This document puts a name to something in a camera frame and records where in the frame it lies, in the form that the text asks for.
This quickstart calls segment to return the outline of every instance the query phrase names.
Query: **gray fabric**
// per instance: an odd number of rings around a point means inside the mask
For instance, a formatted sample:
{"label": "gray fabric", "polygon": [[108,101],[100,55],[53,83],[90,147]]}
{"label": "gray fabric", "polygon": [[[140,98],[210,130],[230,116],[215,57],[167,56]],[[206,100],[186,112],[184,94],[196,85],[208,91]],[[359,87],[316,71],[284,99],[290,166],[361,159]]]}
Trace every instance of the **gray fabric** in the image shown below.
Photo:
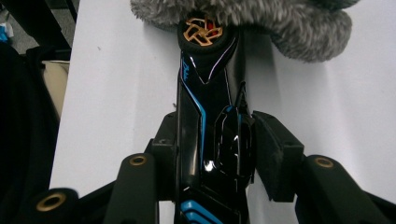
{"label": "gray fabric", "polygon": [[131,0],[132,12],[166,29],[202,11],[224,25],[255,26],[269,31],[286,57],[314,63],[343,52],[352,21],[337,8],[359,0]]}

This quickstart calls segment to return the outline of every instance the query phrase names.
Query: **black fabric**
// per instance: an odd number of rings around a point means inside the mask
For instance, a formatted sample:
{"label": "black fabric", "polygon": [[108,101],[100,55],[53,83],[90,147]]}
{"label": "black fabric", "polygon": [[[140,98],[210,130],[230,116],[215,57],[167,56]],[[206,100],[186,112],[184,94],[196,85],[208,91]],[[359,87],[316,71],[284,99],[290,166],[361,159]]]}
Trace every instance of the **black fabric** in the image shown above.
{"label": "black fabric", "polygon": [[59,121],[41,77],[53,49],[23,59],[0,43],[0,223],[10,223],[29,199],[48,190]]}

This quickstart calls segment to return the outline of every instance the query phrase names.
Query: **blue graphic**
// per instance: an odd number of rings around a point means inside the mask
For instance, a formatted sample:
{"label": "blue graphic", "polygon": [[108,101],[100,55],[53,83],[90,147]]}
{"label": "blue graphic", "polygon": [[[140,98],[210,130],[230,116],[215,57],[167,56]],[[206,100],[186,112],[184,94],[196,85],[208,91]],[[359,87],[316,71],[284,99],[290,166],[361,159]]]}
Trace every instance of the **blue graphic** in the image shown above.
{"label": "blue graphic", "polygon": [[181,204],[181,211],[190,222],[222,224],[213,214],[194,200],[188,200]]}
{"label": "blue graphic", "polygon": [[190,94],[190,96],[192,97],[192,100],[195,102],[195,104],[198,106],[199,111],[201,112],[201,168],[202,168],[202,164],[204,163],[204,142],[205,142],[205,129],[206,129],[206,112],[204,110],[204,107],[199,103],[198,99],[192,94],[189,86],[186,84],[186,80],[189,77],[189,71],[190,71],[190,67],[184,62],[183,59],[183,84],[187,89],[187,92]]}
{"label": "blue graphic", "polygon": [[183,80],[187,81],[187,78],[189,78],[189,71],[190,71],[190,67],[186,64],[186,62],[184,62],[183,59]]}
{"label": "blue graphic", "polygon": [[229,105],[227,106],[227,109],[225,109],[225,111],[230,112],[233,109],[233,106]]}
{"label": "blue graphic", "polygon": [[8,42],[6,27],[4,26],[0,26],[0,42],[4,42],[4,43]]}

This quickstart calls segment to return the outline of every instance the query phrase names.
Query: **metal ring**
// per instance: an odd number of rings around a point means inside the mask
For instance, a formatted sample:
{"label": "metal ring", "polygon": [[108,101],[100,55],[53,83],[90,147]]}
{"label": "metal ring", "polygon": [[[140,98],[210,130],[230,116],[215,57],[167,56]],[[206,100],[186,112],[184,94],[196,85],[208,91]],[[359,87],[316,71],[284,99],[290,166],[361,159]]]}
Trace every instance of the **metal ring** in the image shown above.
{"label": "metal ring", "polygon": [[57,207],[59,207],[61,204],[66,201],[66,195],[62,192],[55,192],[43,200],[41,200],[35,209],[40,212],[48,212],[50,210],[53,210]]}
{"label": "metal ring", "polygon": [[324,168],[334,167],[334,163],[332,163],[332,161],[330,161],[329,159],[326,159],[324,157],[315,158],[315,163],[321,167],[324,167]]}
{"label": "metal ring", "polygon": [[135,156],[129,160],[129,163],[131,163],[131,165],[143,165],[147,162],[147,160],[148,159],[144,156]]}

